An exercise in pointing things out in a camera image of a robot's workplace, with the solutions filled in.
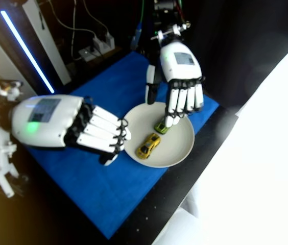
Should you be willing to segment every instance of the plate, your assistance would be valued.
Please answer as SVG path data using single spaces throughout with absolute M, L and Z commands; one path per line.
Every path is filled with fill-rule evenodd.
M 172 126 L 164 135 L 154 130 L 154 125 L 164 116 L 165 103 L 141 104 L 131 109 L 125 119 L 132 138 L 125 142 L 126 153 L 136 162 L 149 167 L 170 167 L 180 163 L 194 145 L 195 133 L 190 120 L 185 117 Z M 160 135 L 160 144 L 148 159 L 139 159 L 135 151 L 151 133 Z

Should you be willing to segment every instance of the robotic arm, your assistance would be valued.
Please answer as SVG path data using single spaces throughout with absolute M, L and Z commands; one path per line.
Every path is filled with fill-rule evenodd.
M 200 64 L 182 43 L 181 32 L 190 27 L 182 16 L 178 0 L 154 1 L 154 28 L 158 42 L 149 54 L 146 102 L 155 102 L 161 80 L 168 83 L 165 125 L 176 125 L 185 115 L 203 109 L 203 89 Z
M 20 82 L 0 86 L 0 96 L 15 102 Z M 22 101 L 11 111 L 11 132 L 21 143 L 40 148 L 72 146 L 100 154 L 100 163 L 111 164 L 131 138 L 125 119 L 117 118 L 91 101 L 72 95 L 46 95 Z M 16 151 L 10 133 L 0 126 L 0 186 L 14 196 L 6 174 L 19 173 L 9 158 Z

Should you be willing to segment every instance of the blue tablecloth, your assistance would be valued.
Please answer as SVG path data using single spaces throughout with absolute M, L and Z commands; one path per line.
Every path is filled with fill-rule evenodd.
M 89 95 L 94 104 L 123 117 L 144 103 L 147 67 L 144 57 L 130 53 L 71 94 Z M 162 84 L 158 101 L 165 101 L 166 91 L 167 86 Z M 189 117 L 195 133 L 218 107 L 207 96 L 204 100 L 203 112 Z M 104 167 L 99 164 L 98 155 L 79 149 L 29 151 L 108 239 L 166 171 L 143 166 L 125 152 Z

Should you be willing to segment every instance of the blue led light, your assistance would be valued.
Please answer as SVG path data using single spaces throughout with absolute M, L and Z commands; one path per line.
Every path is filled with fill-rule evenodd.
M 5 19 L 7 25 L 9 26 L 10 30 L 12 31 L 13 35 L 17 39 L 17 41 L 20 44 L 21 48 L 23 49 L 23 51 L 25 52 L 25 54 L 27 55 L 27 57 L 29 58 L 29 60 L 33 64 L 33 66 L 36 69 L 37 73 L 40 75 L 40 77 L 44 81 L 44 83 L 47 86 L 47 88 L 50 90 L 51 93 L 54 93 L 54 89 L 52 88 L 52 86 L 49 83 L 49 81 L 46 79 L 45 75 L 43 74 L 41 68 L 38 66 L 37 62 L 35 61 L 33 55 L 29 51 L 29 49 L 27 48 L 26 44 L 23 42 L 20 34 L 17 32 L 15 26 L 11 22 L 11 20 L 10 20 L 9 16 L 7 15 L 6 11 L 2 10 L 2 11 L 0 11 L 0 13 L 1 13 L 2 17 Z

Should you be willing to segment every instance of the toy car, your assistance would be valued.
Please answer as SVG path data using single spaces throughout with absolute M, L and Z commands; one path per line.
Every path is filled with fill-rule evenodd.
M 161 142 L 161 138 L 156 133 L 150 134 L 145 142 L 140 145 L 139 148 L 136 150 L 136 156 L 140 159 L 147 159 L 152 150 L 157 147 Z
M 165 134 L 169 130 L 164 124 L 164 118 L 154 126 L 154 129 L 160 134 Z

